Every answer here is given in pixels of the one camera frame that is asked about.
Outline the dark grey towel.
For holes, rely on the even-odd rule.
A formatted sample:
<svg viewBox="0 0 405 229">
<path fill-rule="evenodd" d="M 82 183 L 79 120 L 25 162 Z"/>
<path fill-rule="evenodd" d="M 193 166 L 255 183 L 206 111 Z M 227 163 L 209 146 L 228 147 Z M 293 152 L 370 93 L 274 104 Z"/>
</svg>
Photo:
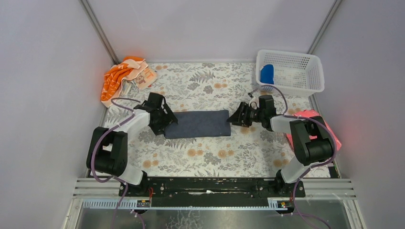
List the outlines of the dark grey towel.
<svg viewBox="0 0 405 229">
<path fill-rule="evenodd" d="M 166 139 L 230 136 L 231 127 L 227 122 L 229 111 L 189 111 L 175 113 L 178 119 L 165 128 Z"/>
</svg>

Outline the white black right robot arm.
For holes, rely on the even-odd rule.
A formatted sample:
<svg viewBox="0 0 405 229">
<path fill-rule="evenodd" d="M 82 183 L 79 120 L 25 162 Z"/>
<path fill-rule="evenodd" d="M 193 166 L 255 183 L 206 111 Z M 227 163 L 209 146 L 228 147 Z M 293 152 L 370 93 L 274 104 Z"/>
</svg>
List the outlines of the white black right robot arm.
<svg viewBox="0 0 405 229">
<path fill-rule="evenodd" d="M 227 122 L 243 127 L 250 127 L 253 122 L 260 123 L 267 131 L 291 136 L 295 156 L 277 172 L 274 180 L 277 189 L 296 183 L 311 168 L 333 158 L 335 154 L 336 140 L 322 117 L 277 114 L 270 95 L 260 96 L 256 106 L 241 102 Z"/>
</svg>

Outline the blue towel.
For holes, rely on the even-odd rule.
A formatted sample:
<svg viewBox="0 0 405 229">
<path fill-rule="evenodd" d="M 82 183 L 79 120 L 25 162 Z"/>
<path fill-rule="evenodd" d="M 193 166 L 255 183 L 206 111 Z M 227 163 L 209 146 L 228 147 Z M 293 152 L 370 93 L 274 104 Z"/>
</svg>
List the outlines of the blue towel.
<svg viewBox="0 0 405 229">
<path fill-rule="evenodd" d="M 274 74 L 274 66 L 272 64 L 266 64 L 260 70 L 259 81 L 264 84 L 274 84 Z"/>
</svg>

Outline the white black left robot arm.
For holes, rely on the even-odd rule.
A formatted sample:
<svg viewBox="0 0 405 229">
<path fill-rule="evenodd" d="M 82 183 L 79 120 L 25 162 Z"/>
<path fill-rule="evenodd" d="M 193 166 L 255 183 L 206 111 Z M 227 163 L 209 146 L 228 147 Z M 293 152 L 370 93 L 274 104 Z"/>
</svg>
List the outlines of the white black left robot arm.
<svg viewBox="0 0 405 229">
<path fill-rule="evenodd" d="M 122 183 L 138 186 L 146 173 L 128 164 L 128 139 L 149 127 L 154 135 L 178 123 L 163 95 L 150 93 L 147 100 L 129 109 L 129 116 L 113 127 L 97 127 L 92 134 L 86 166 L 93 174 L 108 174 Z"/>
</svg>

